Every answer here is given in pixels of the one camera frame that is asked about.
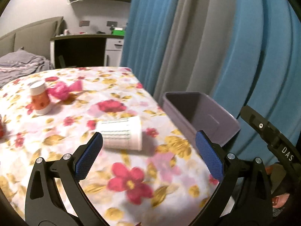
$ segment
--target upholstered headboard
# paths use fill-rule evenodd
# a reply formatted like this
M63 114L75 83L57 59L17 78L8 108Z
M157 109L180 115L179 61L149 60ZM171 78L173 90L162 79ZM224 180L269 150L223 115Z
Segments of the upholstered headboard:
M61 34L63 17L40 20L0 37L0 57L24 50L50 59L50 38Z

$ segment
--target gray plastic bin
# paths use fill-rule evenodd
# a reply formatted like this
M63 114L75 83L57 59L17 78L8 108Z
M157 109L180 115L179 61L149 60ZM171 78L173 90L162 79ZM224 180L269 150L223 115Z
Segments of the gray plastic bin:
M224 146L239 130L239 122L222 106L201 92L167 92L163 110L194 148L197 131Z

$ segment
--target wall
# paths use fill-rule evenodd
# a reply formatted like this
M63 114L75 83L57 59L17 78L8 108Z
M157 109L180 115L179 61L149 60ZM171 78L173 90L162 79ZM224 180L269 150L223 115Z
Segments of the wall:
M0 17L0 37L14 29L41 19L64 16L71 33L103 31L110 33L107 21L126 25L130 3L110 0L83 0L68 5L69 0L11 0ZM89 27L79 27L80 20L90 20Z

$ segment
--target curtain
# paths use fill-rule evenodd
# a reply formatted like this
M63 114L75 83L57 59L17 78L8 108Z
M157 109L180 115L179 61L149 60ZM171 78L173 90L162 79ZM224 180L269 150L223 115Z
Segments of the curtain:
M154 93L178 0L132 0L121 66Z
M241 130L225 148L241 159L277 161L240 117L249 105L294 145L301 130L301 24L287 0L237 0L234 29L213 98Z
M154 98L213 89L231 38L235 0L179 0Z

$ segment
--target white paper cup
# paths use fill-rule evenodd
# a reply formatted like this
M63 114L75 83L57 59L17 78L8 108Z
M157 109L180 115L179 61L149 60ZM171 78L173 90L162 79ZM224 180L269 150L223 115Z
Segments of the white paper cup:
M30 86L31 101L37 115L45 115L52 109L52 103L46 91L44 81L37 81Z
M97 123L103 146L110 149L142 150L142 130L139 116Z

